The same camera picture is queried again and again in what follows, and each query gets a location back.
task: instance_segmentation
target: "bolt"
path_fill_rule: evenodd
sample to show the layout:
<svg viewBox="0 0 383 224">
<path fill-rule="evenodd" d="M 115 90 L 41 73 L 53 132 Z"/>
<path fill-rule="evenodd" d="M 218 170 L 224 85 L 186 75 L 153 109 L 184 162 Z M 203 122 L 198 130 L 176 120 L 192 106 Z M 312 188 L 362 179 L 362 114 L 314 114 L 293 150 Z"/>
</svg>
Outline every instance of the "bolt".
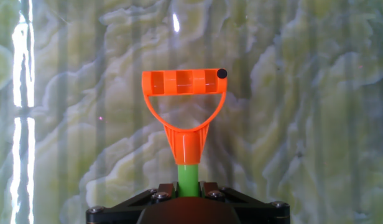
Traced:
<svg viewBox="0 0 383 224">
<path fill-rule="evenodd" d="M 289 204 L 285 203 L 285 202 L 281 202 L 281 201 L 275 201 L 275 202 L 272 202 L 271 203 L 274 207 L 276 208 L 282 208 L 282 207 L 288 207 L 290 206 Z"/>
<path fill-rule="evenodd" d="M 157 193 L 157 189 L 149 189 L 149 192 L 152 194 L 155 194 L 155 193 Z"/>
<path fill-rule="evenodd" d="M 223 197 L 224 195 L 219 190 L 212 190 L 212 191 L 208 192 L 208 196 L 210 198 L 217 199 L 217 198 Z"/>
<path fill-rule="evenodd" d="M 101 212 L 101 211 L 103 211 L 103 210 L 104 210 L 104 207 L 98 205 L 98 206 L 91 207 L 91 208 L 89 209 L 89 212 L 90 212 L 90 213 L 98 213 L 98 212 Z"/>
<path fill-rule="evenodd" d="M 159 199 L 159 200 L 162 200 L 162 199 L 165 199 L 169 196 L 169 194 L 167 192 L 158 192 L 156 194 L 153 194 L 153 198 L 154 199 Z"/>
</svg>

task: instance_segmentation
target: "orange d-grip handle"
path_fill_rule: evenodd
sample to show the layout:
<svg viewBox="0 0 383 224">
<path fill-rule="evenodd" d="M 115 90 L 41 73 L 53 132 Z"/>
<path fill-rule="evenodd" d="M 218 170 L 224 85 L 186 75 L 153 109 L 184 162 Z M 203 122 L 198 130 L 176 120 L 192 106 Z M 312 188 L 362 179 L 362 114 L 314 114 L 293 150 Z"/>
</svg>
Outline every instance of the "orange d-grip handle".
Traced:
<svg viewBox="0 0 383 224">
<path fill-rule="evenodd" d="M 210 122 L 226 99 L 228 73 L 225 69 L 164 70 L 142 74 L 142 90 L 147 107 L 164 125 L 175 162 L 178 165 L 199 164 Z M 201 125 L 180 129 L 164 121 L 153 109 L 149 96 L 222 94 L 215 112 Z"/>
</svg>

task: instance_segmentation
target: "black bracket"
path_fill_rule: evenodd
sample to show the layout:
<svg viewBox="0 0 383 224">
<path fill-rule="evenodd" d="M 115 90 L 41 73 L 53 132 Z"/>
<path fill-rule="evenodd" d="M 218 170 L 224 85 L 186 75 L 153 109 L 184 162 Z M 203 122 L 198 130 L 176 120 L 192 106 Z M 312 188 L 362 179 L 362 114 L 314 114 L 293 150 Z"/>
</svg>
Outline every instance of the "black bracket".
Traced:
<svg viewBox="0 0 383 224">
<path fill-rule="evenodd" d="M 234 189 L 200 182 L 200 197 L 178 198 L 179 185 L 160 184 L 112 208 L 86 211 L 87 224 L 275 223 L 290 224 L 290 206 L 264 203 Z"/>
</svg>

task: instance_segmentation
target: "green marble surface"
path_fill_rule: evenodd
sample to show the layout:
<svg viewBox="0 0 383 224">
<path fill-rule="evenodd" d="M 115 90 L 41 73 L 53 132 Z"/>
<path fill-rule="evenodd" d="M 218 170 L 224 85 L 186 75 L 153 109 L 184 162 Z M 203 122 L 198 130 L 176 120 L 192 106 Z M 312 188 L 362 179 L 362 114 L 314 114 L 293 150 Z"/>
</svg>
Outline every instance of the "green marble surface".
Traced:
<svg viewBox="0 0 383 224">
<path fill-rule="evenodd" d="M 200 180 L 383 224 L 383 0 L 0 0 L 0 223 L 85 223 L 176 181 L 144 70 L 225 68 Z M 159 113 L 196 126 L 207 96 Z"/>
</svg>

